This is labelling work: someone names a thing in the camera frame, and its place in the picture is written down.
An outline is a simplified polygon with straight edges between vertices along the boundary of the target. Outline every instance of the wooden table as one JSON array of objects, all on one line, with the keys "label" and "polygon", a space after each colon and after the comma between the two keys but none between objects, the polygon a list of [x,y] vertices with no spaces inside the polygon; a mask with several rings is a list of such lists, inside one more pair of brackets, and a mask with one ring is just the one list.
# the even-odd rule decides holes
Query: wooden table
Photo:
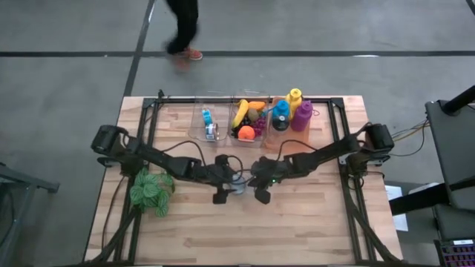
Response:
[{"label": "wooden table", "polygon": [[[355,132],[368,121],[363,99],[361,96],[343,98],[350,131]],[[142,97],[126,97],[122,104],[118,126],[126,128],[131,135],[137,133],[142,101]],[[156,148],[168,148],[189,138],[192,109],[190,104],[163,106],[155,134]],[[327,105],[314,104],[314,109],[320,111],[320,115],[312,118],[309,143],[320,148],[333,141],[332,131]],[[234,154],[243,160],[245,167],[264,154],[269,158],[276,157],[274,151],[231,145],[225,148],[202,145],[202,149],[208,164],[214,161],[217,154]],[[172,156],[200,157],[191,144],[169,153]],[[151,171],[159,172],[160,169],[152,166]],[[109,168],[105,173],[86,260],[100,252],[105,216],[121,178],[119,167]],[[136,264],[354,263],[335,160],[319,166],[308,177],[286,179],[280,185],[273,185],[269,189],[272,201],[268,205],[258,202],[251,188],[247,188],[244,195],[230,195],[225,205],[213,205],[215,188],[181,181],[176,181],[176,185],[177,191],[171,198],[166,218],[155,217],[152,210],[143,214]],[[125,187],[126,182],[123,182],[111,212],[107,240],[119,225]],[[402,253],[381,176],[366,176],[363,191],[371,226],[390,251],[401,259]],[[358,238],[366,258],[360,228]],[[130,235],[126,235],[124,259],[129,239]]]}]

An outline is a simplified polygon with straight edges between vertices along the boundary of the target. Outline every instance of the potted plant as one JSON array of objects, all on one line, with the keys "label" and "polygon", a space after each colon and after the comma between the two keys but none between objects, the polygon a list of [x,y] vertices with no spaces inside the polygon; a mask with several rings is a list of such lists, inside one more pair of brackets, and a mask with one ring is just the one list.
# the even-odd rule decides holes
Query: potted plant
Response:
[{"label": "potted plant", "polygon": [[168,214],[168,202],[175,192],[173,179],[169,174],[150,174],[147,168],[135,176],[134,186],[130,190],[131,202],[138,205],[142,212],[155,208],[155,215],[165,217]]}]

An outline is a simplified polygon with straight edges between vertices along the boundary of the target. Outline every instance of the concrete floor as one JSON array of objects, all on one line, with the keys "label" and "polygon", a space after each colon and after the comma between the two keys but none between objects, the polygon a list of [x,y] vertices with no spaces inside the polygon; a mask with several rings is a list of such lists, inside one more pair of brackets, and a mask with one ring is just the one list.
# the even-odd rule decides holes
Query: concrete floor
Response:
[{"label": "concrete floor", "polygon": [[[148,0],[0,0],[0,52],[134,51]],[[144,50],[160,50],[174,20],[157,0]],[[200,1],[203,50],[475,50],[475,16],[465,0]],[[61,182],[38,191],[25,222],[18,266],[78,263],[104,169],[89,145],[115,124],[132,58],[0,57],[0,162]],[[372,122],[394,131],[424,119],[426,101],[475,83],[475,57],[207,58],[176,73],[163,58],[141,59],[132,96],[233,93],[363,95]],[[441,181],[430,134],[414,156],[385,163],[386,179]],[[420,136],[398,142],[413,151]],[[430,241],[401,237],[404,257],[436,264]]]}]

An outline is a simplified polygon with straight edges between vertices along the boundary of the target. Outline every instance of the red shoe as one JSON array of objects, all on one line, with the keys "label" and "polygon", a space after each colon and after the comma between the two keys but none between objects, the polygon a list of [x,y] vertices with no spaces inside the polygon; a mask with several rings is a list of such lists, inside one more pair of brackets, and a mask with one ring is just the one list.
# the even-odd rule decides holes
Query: red shoe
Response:
[{"label": "red shoe", "polygon": [[188,57],[189,60],[198,61],[203,58],[203,54],[199,50],[195,50],[193,48],[186,48],[185,55]]}]

